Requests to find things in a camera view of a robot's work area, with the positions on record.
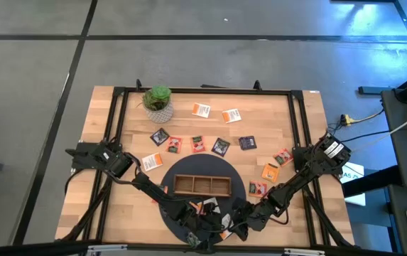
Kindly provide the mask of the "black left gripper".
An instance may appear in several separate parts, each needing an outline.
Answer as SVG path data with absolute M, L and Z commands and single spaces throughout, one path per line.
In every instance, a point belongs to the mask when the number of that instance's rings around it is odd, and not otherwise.
M 180 226 L 195 235 L 206 233 L 206 237 L 200 239 L 197 246 L 199 250 L 213 250 L 215 243 L 218 242 L 218 234 L 225 231 L 220 213 L 200 215 L 192 205 L 187 206 L 180 216 Z

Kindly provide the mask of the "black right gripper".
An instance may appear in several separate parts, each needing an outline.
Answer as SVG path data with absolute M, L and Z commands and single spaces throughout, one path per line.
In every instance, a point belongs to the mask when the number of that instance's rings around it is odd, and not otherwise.
M 246 222 L 237 222 L 232 226 L 232 232 L 242 241 L 246 241 L 249 235 L 249 227 L 252 230 L 263 230 L 271 217 L 276 212 L 276 207 L 267 199 L 261 199 L 258 203 L 246 202 L 241 207 L 242 219 Z

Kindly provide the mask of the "wooden three-slot tray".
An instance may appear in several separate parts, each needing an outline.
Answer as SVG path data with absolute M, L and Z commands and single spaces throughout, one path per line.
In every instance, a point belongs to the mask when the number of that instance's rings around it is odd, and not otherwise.
M 176 174 L 173 192 L 179 195 L 230 197 L 232 181 L 225 176 L 198 176 Z

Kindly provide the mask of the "red strawberry tea bag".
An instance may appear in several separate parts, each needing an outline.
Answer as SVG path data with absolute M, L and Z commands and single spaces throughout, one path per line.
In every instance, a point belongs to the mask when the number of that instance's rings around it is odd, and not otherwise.
M 190 138 L 191 148 L 193 153 L 200 153 L 206 151 L 203 136 L 196 136 Z
M 166 151 L 170 153 L 179 154 L 181 150 L 181 146 L 183 143 L 183 139 L 179 137 L 169 137 Z

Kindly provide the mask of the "round dark woven placemat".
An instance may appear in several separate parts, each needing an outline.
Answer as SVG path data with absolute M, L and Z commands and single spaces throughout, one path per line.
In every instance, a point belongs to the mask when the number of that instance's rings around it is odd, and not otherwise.
M 178 160 L 169 168 L 161 181 L 161 185 L 168 187 L 168 195 L 175 195 L 173 192 L 175 188 L 173 183 L 176 174 L 230 177 L 232 181 L 231 197 L 217 197 L 222 216 L 227 213 L 232 213 L 232 205 L 237 198 L 247 200 L 246 185 L 244 185 L 240 174 L 229 162 L 218 156 L 212 154 L 193 154 Z M 162 207 L 160 207 L 160 214 L 169 231 L 171 231 L 177 239 L 185 243 L 187 232 L 185 232 L 184 227 L 180 227 L 176 222 L 166 216 Z M 243 242 L 235 233 L 232 233 L 224 242 L 222 242 L 219 235 L 214 239 L 215 244 L 219 243 L 220 245 L 228 245 L 229 242 Z

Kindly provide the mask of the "white paper sign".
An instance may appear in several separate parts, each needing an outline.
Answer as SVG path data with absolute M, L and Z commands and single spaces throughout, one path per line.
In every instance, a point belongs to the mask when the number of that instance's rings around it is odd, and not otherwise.
M 364 177 L 364 167 L 359 164 L 347 162 L 342 167 L 342 176 L 340 177 L 340 182 L 346 183 L 362 177 Z M 346 203 L 355 204 L 357 206 L 366 205 L 366 197 L 364 193 L 355 196 L 345 197 L 344 200 Z

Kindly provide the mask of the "black desk leg beam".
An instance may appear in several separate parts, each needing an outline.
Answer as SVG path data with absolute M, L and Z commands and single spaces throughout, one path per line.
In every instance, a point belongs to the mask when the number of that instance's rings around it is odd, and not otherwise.
M 388 185 L 402 186 L 403 181 L 397 165 L 375 171 L 352 181 L 342 184 L 345 198 L 357 196 L 368 191 L 387 187 Z

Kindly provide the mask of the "potted green succulent plant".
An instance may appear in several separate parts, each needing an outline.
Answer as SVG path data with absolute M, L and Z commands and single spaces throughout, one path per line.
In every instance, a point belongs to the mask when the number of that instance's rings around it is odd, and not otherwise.
M 165 85 L 157 85 L 147 90 L 142 97 L 142 105 L 147 117 L 155 123 L 162 124 L 173 116 L 171 89 Z

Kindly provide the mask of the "black horizontal beam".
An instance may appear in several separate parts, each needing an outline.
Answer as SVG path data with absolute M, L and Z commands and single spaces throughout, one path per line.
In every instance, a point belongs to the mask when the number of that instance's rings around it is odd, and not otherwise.
M 55 241 L 26 245 L 6 245 L 0 247 L 0 256 L 69 256 L 87 252 L 90 245 L 109 245 L 98 240 L 79 241 Z M 214 246 L 213 250 L 199 250 L 186 245 L 165 245 L 165 244 L 127 244 L 128 249 L 122 251 L 164 251 L 164 252 L 196 252 L 199 255 L 213 255 L 216 252 L 223 253 L 267 253 L 283 255 L 285 248 L 298 247 L 255 247 L 255 246 Z M 383 252 L 376 250 L 364 250 L 358 247 L 336 247 L 329 245 L 313 245 L 309 250 L 321 250 L 325 256 L 407 256 L 397 252 Z

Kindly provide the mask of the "black flat floor bar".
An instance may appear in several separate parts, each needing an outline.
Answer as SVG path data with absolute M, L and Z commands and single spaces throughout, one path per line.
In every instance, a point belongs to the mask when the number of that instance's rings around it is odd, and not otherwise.
M 380 95 L 382 91 L 393 89 L 393 87 L 361 86 L 358 87 L 358 93 L 360 95 Z

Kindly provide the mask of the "silver metal bracket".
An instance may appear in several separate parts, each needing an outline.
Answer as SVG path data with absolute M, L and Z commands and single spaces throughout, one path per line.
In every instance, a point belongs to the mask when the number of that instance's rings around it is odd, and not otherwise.
M 285 248 L 282 256 L 325 256 L 325 252 L 321 250 Z
M 127 249 L 127 244 L 90 245 L 87 248 L 87 256 L 101 256 L 103 252 L 116 252 Z

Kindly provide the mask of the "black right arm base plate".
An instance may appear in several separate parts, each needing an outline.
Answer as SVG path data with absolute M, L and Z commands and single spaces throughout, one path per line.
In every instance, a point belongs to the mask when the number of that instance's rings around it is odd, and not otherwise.
M 329 158 L 322 149 L 313 150 L 312 146 L 295 147 L 293 148 L 293 157 L 296 173 L 311 163 L 312 169 L 316 169 L 322 174 L 342 175 L 341 161 Z

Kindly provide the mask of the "black aluminium table frame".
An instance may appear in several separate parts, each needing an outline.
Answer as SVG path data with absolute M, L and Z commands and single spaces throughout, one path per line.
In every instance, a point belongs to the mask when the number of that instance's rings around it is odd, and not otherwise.
M 248 194 L 250 181 L 266 183 L 269 190 L 297 174 L 294 157 L 290 163 L 280 166 L 273 158 L 275 153 L 285 148 L 293 154 L 293 148 L 315 145 L 320 137 L 328 133 L 321 98 L 311 92 L 175 88 L 171 94 L 174 109 L 172 118 L 166 123 L 156 124 L 147 117 L 142 105 L 142 97 L 147 90 L 145 87 L 136 91 L 136 87 L 97 86 L 92 93 L 80 142 L 103 141 L 122 145 L 122 151 L 134 155 L 140 161 L 141 170 L 156 185 L 161 184 L 165 173 L 178 160 L 193 154 L 212 154 L 229 162 L 240 174 L 246 185 L 247 200 L 239 199 L 256 204 L 262 197 Z M 195 102 L 211 107 L 208 118 L 192 114 Z M 226 124 L 222 112 L 230 109 L 238 109 L 242 120 Z M 160 146 L 153 143 L 150 136 L 160 128 L 164 128 L 170 137 L 183 139 L 179 154 L 166 151 L 169 138 Z M 206 151 L 192 152 L 190 138 L 196 136 L 203 136 Z M 241 150 L 239 138 L 247 136 L 254 136 L 256 149 Z M 224 157 L 211 151 L 217 138 L 230 143 Z M 163 165 L 144 171 L 142 158 L 154 153 L 161 155 Z M 279 167 L 275 183 L 261 177 L 267 163 Z M 82 218 L 107 178 L 104 172 L 96 169 L 74 170 L 75 174 L 67 184 L 55 234 L 62 241 L 66 241 L 63 238 Z M 352 232 L 337 177 L 323 174 L 306 188 L 335 229 L 349 242 Z M 222 245 L 311 247 L 336 244 L 303 193 L 303 189 L 295 193 L 288 210 L 279 217 L 272 215 L 263 230 L 249 228 L 246 241 Z M 217 198 L 179 194 L 172 197 L 187 198 L 193 207 L 209 198 Z M 169 231 L 160 214 L 161 206 L 152 203 L 152 200 L 131 185 L 113 183 L 111 191 L 76 240 L 93 238 L 104 244 L 189 246 Z

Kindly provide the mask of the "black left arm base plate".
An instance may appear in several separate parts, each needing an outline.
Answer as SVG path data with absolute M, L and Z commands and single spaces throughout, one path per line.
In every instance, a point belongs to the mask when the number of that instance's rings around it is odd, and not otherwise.
M 111 154 L 122 150 L 122 145 L 114 142 L 80 142 L 76 149 L 66 149 L 72 157 L 73 169 L 104 169 L 107 158 L 103 153 Z

